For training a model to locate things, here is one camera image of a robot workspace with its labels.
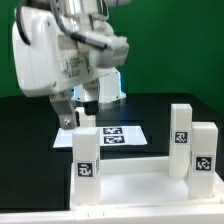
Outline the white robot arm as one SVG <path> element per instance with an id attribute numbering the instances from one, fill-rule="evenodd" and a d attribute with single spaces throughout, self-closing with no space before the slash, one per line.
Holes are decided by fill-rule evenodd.
<path id="1" fill-rule="evenodd" d="M 20 89 L 28 97 L 47 96 L 60 126 L 77 126 L 72 89 L 83 86 L 84 112 L 99 112 L 100 79 L 125 63 L 127 38 L 114 33 L 109 9 L 132 0 L 20 0 L 12 28 Z"/>

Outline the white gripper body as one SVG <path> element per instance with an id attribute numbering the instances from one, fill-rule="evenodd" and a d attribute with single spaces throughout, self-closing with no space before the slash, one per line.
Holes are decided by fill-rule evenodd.
<path id="1" fill-rule="evenodd" d="M 30 44 L 21 39 L 16 23 L 12 42 L 18 84 L 26 96 L 55 94 L 97 78 L 87 48 L 65 36 L 49 11 L 23 6 L 21 17 Z"/>

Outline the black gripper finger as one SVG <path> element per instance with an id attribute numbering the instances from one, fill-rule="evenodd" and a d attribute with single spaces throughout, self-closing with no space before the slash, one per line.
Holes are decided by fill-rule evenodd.
<path id="1" fill-rule="evenodd" d="M 85 93 L 83 100 L 85 114 L 88 116 L 96 115 L 99 112 L 99 80 L 85 83 L 83 89 Z"/>
<path id="2" fill-rule="evenodd" d="M 77 126 L 75 108 L 71 101 L 71 91 L 65 90 L 49 96 L 50 103 L 58 115 L 60 127 L 64 130 Z"/>

